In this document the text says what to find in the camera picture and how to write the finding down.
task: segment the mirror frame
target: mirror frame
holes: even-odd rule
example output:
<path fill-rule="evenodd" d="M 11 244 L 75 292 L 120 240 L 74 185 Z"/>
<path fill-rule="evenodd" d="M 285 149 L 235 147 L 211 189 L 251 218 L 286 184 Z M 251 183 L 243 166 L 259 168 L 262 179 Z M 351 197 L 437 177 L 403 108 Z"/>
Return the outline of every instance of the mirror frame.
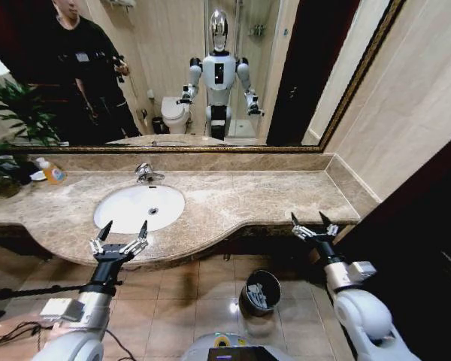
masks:
<path fill-rule="evenodd" d="M 268 145 L 250 145 L 250 146 L 177 146 L 177 147 L 147 147 L 147 146 L 120 146 L 110 144 L 107 146 L 73 146 L 73 147 L 12 147 L 7 153 L 10 154 L 30 154 L 30 153 L 45 153 L 45 154 L 77 154 L 77 153 L 323 153 L 327 144 L 329 143 L 334 131 L 339 122 L 346 113 L 351 101 L 354 98 L 359 86 L 364 80 L 368 69 L 371 67 L 382 43 L 391 29 L 396 17 L 399 15 L 402 6 L 406 0 L 390 0 L 388 7 L 379 22 L 374 34 L 371 37 L 366 50 L 362 54 L 362 58 L 351 77 L 347 88 L 344 90 L 341 100 L 337 104 L 334 113 L 332 114 L 329 123 L 322 134 L 318 145 L 301 145 L 301 146 L 287 146 L 275 147 Z"/>

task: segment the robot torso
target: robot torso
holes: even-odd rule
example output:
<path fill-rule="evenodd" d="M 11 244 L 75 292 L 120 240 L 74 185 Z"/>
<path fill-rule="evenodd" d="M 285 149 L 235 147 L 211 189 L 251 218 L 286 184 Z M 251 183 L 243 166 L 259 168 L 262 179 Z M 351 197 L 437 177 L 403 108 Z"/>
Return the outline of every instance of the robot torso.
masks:
<path fill-rule="evenodd" d="M 209 105 L 227 105 L 235 81 L 235 58 L 230 54 L 209 55 L 202 66 Z"/>

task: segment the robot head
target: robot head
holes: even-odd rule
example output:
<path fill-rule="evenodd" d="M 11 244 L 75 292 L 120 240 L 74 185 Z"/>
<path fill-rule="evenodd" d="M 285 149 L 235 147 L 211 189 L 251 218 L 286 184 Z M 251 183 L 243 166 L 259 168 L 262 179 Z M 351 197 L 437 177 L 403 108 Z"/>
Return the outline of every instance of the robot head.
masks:
<path fill-rule="evenodd" d="M 212 36 L 213 49 L 223 52 L 227 42 L 227 15 L 222 10 L 215 10 L 210 17 L 210 34 Z"/>

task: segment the toilet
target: toilet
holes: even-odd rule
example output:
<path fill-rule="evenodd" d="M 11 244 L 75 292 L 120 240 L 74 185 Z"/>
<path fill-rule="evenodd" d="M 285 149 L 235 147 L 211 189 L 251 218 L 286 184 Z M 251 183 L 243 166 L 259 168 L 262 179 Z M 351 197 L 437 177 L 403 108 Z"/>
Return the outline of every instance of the toilet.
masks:
<path fill-rule="evenodd" d="M 162 98 L 162 118 L 171 134 L 185 134 L 187 120 L 189 120 L 189 105 L 177 104 L 178 97 L 165 96 Z"/>

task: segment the man in black clothing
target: man in black clothing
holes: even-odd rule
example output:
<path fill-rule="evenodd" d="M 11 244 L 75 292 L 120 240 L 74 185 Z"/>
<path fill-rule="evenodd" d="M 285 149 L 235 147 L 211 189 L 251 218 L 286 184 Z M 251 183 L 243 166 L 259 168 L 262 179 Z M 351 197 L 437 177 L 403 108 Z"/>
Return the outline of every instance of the man in black clothing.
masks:
<path fill-rule="evenodd" d="M 81 17 L 74 0 L 52 0 L 57 10 L 55 52 L 65 78 L 74 79 L 97 124 L 102 141 L 141 135 L 134 124 L 117 75 L 129 75 L 115 46 L 100 26 Z"/>

